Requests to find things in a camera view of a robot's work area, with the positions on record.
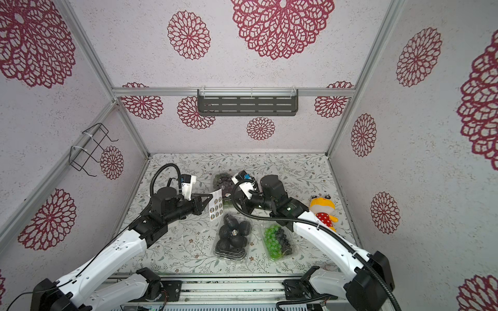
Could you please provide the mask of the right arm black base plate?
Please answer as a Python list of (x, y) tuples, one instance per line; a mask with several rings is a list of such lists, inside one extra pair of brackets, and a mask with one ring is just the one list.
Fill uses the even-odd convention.
[(305, 300), (322, 296), (307, 281), (301, 279), (285, 279), (283, 286), (287, 300)]

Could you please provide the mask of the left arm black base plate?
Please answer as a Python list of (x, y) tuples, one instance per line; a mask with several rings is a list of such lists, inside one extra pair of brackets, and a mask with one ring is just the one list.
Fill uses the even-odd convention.
[(149, 284), (145, 294), (135, 299), (135, 302), (177, 302), (180, 297), (183, 282), (181, 281), (153, 281)]

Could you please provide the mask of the sticker label sheet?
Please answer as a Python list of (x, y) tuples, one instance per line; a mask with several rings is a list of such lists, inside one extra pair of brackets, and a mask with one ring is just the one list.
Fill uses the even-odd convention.
[(210, 200), (208, 204), (209, 218), (211, 221), (214, 221), (224, 214), (223, 208), (223, 192), (221, 189), (216, 190), (211, 193), (213, 198)]

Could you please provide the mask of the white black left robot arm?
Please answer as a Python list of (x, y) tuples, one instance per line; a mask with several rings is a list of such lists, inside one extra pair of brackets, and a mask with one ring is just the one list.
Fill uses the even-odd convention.
[(172, 187), (161, 188), (129, 227), (98, 255), (55, 282), (44, 279), (38, 283), (30, 309), (111, 310), (142, 298), (148, 290), (157, 290), (160, 278), (146, 268), (103, 290), (98, 287), (132, 257), (161, 239), (169, 224), (189, 215), (201, 215), (212, 199), (212, 194), (192, 194), (186, 199)]

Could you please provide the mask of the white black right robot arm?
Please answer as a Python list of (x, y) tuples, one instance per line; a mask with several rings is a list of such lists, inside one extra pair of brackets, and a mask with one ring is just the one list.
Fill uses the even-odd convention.
[(276, 303), (278, 310), (285, 305), (314, 303), (344, 298), (354, 310), (381, 310), (389, 301), (394, 310), (401, 305), (394, 295), (395, 283), (389, 260), (381, 252), (373, 254), (348, 242), (326, 226), (301, 201), (290, 197), (276, 175), (261, 179), (261, 190), (245, 171), (233, 178), (230, 198), (242, 215), (254, 220), (275, 222), (312, 243), (340, 269), (330, 272), (314, 266), (301, 278), (302, 286), (311, 290), (307, 299)]

